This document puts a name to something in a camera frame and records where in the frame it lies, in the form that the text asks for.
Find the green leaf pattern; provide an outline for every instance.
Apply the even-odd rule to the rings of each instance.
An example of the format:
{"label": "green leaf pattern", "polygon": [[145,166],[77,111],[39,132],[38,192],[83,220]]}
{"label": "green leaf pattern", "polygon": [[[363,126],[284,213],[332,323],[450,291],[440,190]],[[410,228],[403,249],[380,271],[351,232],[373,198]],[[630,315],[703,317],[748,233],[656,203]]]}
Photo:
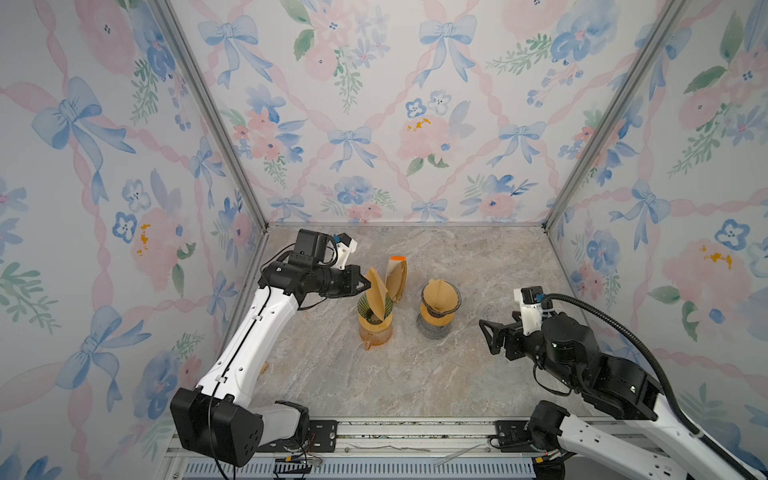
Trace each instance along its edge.
{"label": "green leaf pattern", "polygon": [[52,334],[54,328],[61,328],[49,313],[50,305],[57,303],[58,300],[49,300],[47,295],[38,296],[44,291],[41,286],[42,281],[36,279],[40,276],[40,272],[28,270],[16,273],[20,266],[19,262],[9,263],[0,275],[0,292],[2,292],[0,305],[8,307],[5,312],[12,322],[26,319],[29,323],[37,323],[40,328],[47,329]]}

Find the blue flower pattern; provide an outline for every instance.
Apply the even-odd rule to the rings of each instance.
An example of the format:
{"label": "blue flower pattern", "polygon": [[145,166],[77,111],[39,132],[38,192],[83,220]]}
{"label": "blue flower pattern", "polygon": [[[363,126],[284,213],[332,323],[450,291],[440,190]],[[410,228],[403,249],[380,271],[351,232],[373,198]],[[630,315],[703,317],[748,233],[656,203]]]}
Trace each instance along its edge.
{"label": "blue flower pattern", "polygon": [[135,214],[146,210],[152,204],[152,199],[144,191],[144,184],[141,183],[141,180],[127,180],[122,194],[128,202],[128,208]]}
{"label": "blue flower pattern", "polygon": [[736,123],[725,129],[727,137],[733,137],[733,146],[736,147],[742,140],[754,140],[755,130],[768,126],[765,122],[768,111],[760,112],[760,106],[756,105],[748,114],[737,114]]}
{"label": "blue flower pattern", "polygon": [[22,238],[15,233],[11,233],[11,230],[16,228],[16,222],[18,218],[8,218],[0,222],[0,255],[5,252],[5,245],[19,245],[22,242]]}
{"label": "blue flower pattern", "polygon": [[266,108],[266,111],[270,115],[270,121],[276,124],[280,123],[280,114],[277,113],[277,109],[285,107],[285,98],[272,98],[270,91],[264,84],[259,84],[255,89],[247,88],[246,93],[248,93],[249,96],[246,103],[251,106],[253,111],[261,115],[261,112]]}
{"label": "blue flower pattern", "polygon": [[[0,464],[0,480],[20,480],[22,478],[22,446],[17,444],[11,454]],[[48,468],[48,456],[42,456],[29,466],[24,480],[55,480],[61,475],[61,467]]]}
{"label": "blue flower pattern", "polygon": [[138,220],[136,220],[136,216],[133,214],[124,214],[123,212],[118,212],[114,216],[114,226],[112,227],[112,234],[115,235],[117,238],[121,238],[125,243],[130,243],[134,239],[134,234],[136,233],[136,226],[138,225]]}
{"label": "blue flower pattern", "polygon": [[757,278],[768,278],[768,237],[762,243],[752,243],[746,253],[752,274]]}
{"label": "blue flower pattern", "polygon": [[613,275],[621,259],[621,248],[611,232],[597,230],[587,244],[587,257],[592,259],[592,266],[602,276]]}
{"label": "blue flower pattern", "polygon": [[733,218],[729,218],[725,220],[723,226],[715,233],[715,240],[731,250],[744,250],[746,248],[746,236],[749,234],[749,225],[737,223]]}
{"label": "blue flower pattern", "polygon": [[363,177],[342,177],[333,189],[336,199],[345,205],[362,205],[373,198],[373,186]]}
{"label": "blue flower pattern", "polygon": [[146,54],[152,71],[163,81],[172,77],[176,70],[176,61],[165,44],[165,37],[157,26],[152,12],[146,3],[139,3],[135,9],[134,39],[139,49]]}
{"label": "blue flower pattern", "polygon": [[23,201],[26,198],[26,188],[21,187],[8,191],[8,187],[5,185],[5,180],[0,178],[0,217],[5,215],[7,209],[15,210],[17,212],[25,212],[29,210],[29,207]]}
{"label": "blue flower pattern", "polygon": [[422,103],[421,98],[416,98],[414,101],[406,102],[406,113],[408,118],[421,117],[427,113],[427,108]]}
{"label": "blue flower pattern", "polygon": [[[235,216],[243,209],[243,198],[240,196],[240,192],[235,191],[235,201],[230,200],[229,197],[224,199],[224,210],[219,210],[219,223],[226,231],[232,230],[232,225],[235,221]],[[240,252],[235,245],[235,239],[231,237],[227,242],[227,260],[230,258],[237,265]]]}
{"label": "blue flower pattern", "polygon": [[134,390],[134,416],[155,420],[165,412],[170,396],[179,385],[181,361],[175,352],[158,353],[144,367],[141,380]]}
{"label": "blue flower pattern", "polygon": [[617,17],[614,0],[582,2],[558,22],[558,36],[551,47],[552,60],[580,61],[599,53],[615,38]]}

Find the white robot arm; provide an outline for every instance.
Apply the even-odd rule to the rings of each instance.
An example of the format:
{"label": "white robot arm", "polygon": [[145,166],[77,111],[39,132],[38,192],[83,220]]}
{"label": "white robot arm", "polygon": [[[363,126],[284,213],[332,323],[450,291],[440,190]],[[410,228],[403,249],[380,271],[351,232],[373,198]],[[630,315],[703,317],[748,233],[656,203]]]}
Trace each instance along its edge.
{"label": "white robot arm", "polygon": [[[332,237],[300,230],[293,250],[276,255],[262,271],[260,288],[221,357],[194,391],[179,389],[171,400],[184,448],[241,467],[267,443],[303,447],[309,425],[306,407],[290,402],[251,411],[247,407],[283,327],[294,313],[309,308],[300,308],[308,293],[341,298],[370,288],[358,265],[346,265],[356,248],[357,242],[345,233]],[[333,257],[324,263],[328,249]]]}

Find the gray marble surface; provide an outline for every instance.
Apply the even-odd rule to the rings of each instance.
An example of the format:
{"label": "gray marble surface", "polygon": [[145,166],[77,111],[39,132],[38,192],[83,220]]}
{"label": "gray marble surface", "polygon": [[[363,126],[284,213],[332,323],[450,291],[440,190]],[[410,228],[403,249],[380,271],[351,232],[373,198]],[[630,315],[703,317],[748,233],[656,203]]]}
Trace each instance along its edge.
{"label": "gray marble surface", "polygon": [[[358,334],[357,298],[327,300],[297,313],[280,335],[251,407],[289,400],[313,416],[523,416],[539,400],[576,415],[600,415],[580,396],[557,397],[536,385],[529,359],[488,352],[478,319],[510,323],[512,289],[542,285],[570,293],[541,228],[324,227],[357,240],[350,263],[384,274],[392,255],[408,257],[406,293],[394,308],[390,341],[370,351]],[[263,261],[296,239],[297,227],[271,227]],[[447,337],[416,327],[419,294],[430,278],[448,280],[463,304]],[[305,305],[314,303],[308,296]],[[583,321],[578,309],[556,306]],[[558,384],[545,372],[539,380]]]}

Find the blue bow pattern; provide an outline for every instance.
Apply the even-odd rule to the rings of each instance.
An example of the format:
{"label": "blue bow pattern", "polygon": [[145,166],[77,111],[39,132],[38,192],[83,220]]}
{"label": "blue bow pattern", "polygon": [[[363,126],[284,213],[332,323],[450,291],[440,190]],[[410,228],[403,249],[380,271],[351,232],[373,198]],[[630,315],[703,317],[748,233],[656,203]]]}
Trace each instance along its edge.
{"label": "blue bow pattern", "polygon": [[109,201],[99,173],[101,165],[104,164],[104,158],[101,156],[101,149],[93,137],[77,126],[77,123],[79,122],[80,125],[112,147],[127,151],[129,154],[136,153],[136,150],[123,142],[125,139],[124,128],[99,127],[85,120],[85,118],[97,117],[98,115],[101,115],[101,105],[98,103],[96,95],[85,83],[85,80],[80,77],[73,77],[69,81],[67,99],[61,101],[58,109],[46,108],[35,115],[35,119],[32,121],[32,128],[40,135],[40,138],[56,150],[61,150],[69,143],[69,131],[72,130],[75,139],[96,167],[93,180],[91,180],[91,199],[94,205],[98,205],[99,197]]}
{"label": "blue bow pattern", "polygon": [[299,210],[301,207],[304,207],[304,198],[301,195],[291,195],[290,198],[269,197],[266,201],[274,208],[283,208],[283,217],[277,219],[278,222],[290,218],[291,214],[296,214],[298,218],[305,222],[309,222],[312,217],[312,215]]}
{"label": "blue bow pattern", "polygon": [[[640,33],[637,35],[637,39],[634,42],[634,46],[637,48],[643,48],[650,37],[653,24],[645,25],[640,29]],[[667,44],[664,46],[664,52],[667,54],[670,60],[674,60],[680,54],[680,52],[687,45],[690,40],[690,28],[681,28],[674,32],[670,37]],[[656,87],[665,87],[667,82],[664,80],[664,69],[661,63],[662,58],[656,61],[654,65],[654,71],[650,76],[650,87],[648,91],[648,100],[653,100]]]}
{"label": "blue bow pattern", "polygon": [[219,270],[216,274],[216,286],[214,287],[214,294],[210,296],[208,304],[205,306],[205,310],[209,315],[213,315],[218,308],[221,310],[221,329],[227,331],[227,304],[224,302],[224,297],[237,295],[235,290],[235,282],[230,283],[227,286],[227,278],[224,276],[224,272]]}
{"label": "blue bow pattern", "polygon": [[367,145],[371,143],[370,128],[360,127],[355,131],[331,130],[328,132],[328,141],[332,145],[344,144],[344,156],[341,160],[333,162],[331,169],[339,171],[341,165],[352,158],[352,147],[355,148],[355,151],[360,158],[362,158],[362,161],[373,168],[373,162],[371,160],[377,158],[377,156],[360,147],[360,144]]}
{"label": "blue bow pattern", "polygon": [[620,218],[626,218],[627,220],[634,220],[637,215],[640,215],[640,222],[637,224],[637,229],[634,231],[634,249],[637,250],[637,245],[640,244],[640,240],[648,245],[648,233],[646,231],[646,219],[650,213],[650,219],[654,223],[661,222],[667,215],[670,214],[671,205],[668,201],[656,198],[656,195],[651,193],[650,187],[645,180],[638,180],[634,187],[632,187],[632,196],[637,198],[639,202],[632,207],[627,213],[621,212],[608,212],[611,215],[611,221],[618,220]]}
{"label": "blue bow pattern", "polygon": [[200,30],[200,35],[203,35],[203,40],[208,45],[214,46],[224,42],[224,50],[227,52],[227,60],[230,62],[229,70],[221,72],[217,80],[217,84],[223,84],[225,87],[230,87],[230,76],[232,72],[240,68],[240,56],[237,54],[239,51],[242,56],[250,63],[250,66],[254,70],[258,71],[262,77],[269,81],[272,81],[270,74],[266,70],[272,66],[266,60],[258,58],[251,53],[245,45],[240,42],[248,43],[251,45],[259,44],[259,35],[256,32],[256,24],[253,19],[247,15],[241,15],[237,17],[232,23],[225,23],[223,25],[217,25],[216,22],[202,22],[197,26]]}
{"label": "blue bow pattern", "polygon": [[456,23],[442,24],[436,20],[429,20],[423,22],[419,26],[419,38],[422,41],[422,45],[430,45],[438,42],[437,49],[435,50],[435,60],[432,63],[432,68],[428,68],[420,73],[414,79],[413,83],[418,83],[419,87],[424,87],[424,82],[433,70],[437,70],[442,67],[445,62],[445,42],[448,41],[448,50],[451,52],[451,59],[453,60],[453,68],[456,69],[458,76],[462,80],[467,81],[467,68],[472,68],[475,63],[466,58],[455,44],[455,41],[469,45],[472,43],[472,39],[475,37],[475,29],[478,26],[478,22],[474,15],[466,15],[461,17]]}
{"label": "blue bow pattern", "polygon": [[111,378],[112,383],[107,391],[107,411],[112,411],[115,400],[122,400],[118,383],[115,377],[118,375],[120,363],[118,358],[111,353],[97,352],[99,349],[116,349],[123,346],[136,345],[151,336],[151,333],[141,333],[144,321],[141,320],[134,328],[126,333],[107,340],[123,322],[120,314],[111,306],[102,306],[93,315],[91,320],[91,335],[85,338],[80,350],[70,356],[61,368],[56,379],[56,385],[63,389],[74,390],[83,384],[91,362],[104,370]]}
{"label": "blue bow pattern", "polygon": [[426,222],[430,215],[432,215],[435,222],[447,222],[448,218],[440,214],[440,212],[445,211],[447,206],[448,201],[444,198],[442,200],[437,200],[436,202],[413,202],[411,204],[411,210],[414,212],[422,212],[422,218],[419,222]]}
{"label": "blue bow pattern", "polygon": [[226,177],[226,174],[221,170],[221,162],[213,163],[209,159],[214,155],[214,151],[210,149],[210,143],[205,137],[200,137],[200,150],[197,151],[197,155],[190,159],[190,172],[195,178],[200,178],[200,174],[203,174],[205,181],[208,182],[208,208],[214,205],[214,194],[211,189],[214,187],[214,179],[210,176],[210,172],[214,172],[219,177]]}
{"label": "blue bow pattern", "polygon": [[515,150],[518,149],[518,144],[520,144],[520,151],[523,153],[525,160],[527,160],[528,163],[532,163],[533,160],[531,159],[531,155],[536,155],[539,151],[531,145],[528,145],[528,139],[538,140],[544,134],[544,129],[546,127],[547,124],[543,121],[537,121],[529,127],[518,127],[517,125],[507,125],[506,127],[502,127],[498,131],[498,137],[502,140],[507,140],[508,138],[511,138],[512,140],[509,142],[507,151],[504,152],[503,155],[493,157],[488,161],[487,165],[495,167],[502,158],[512,155]]}

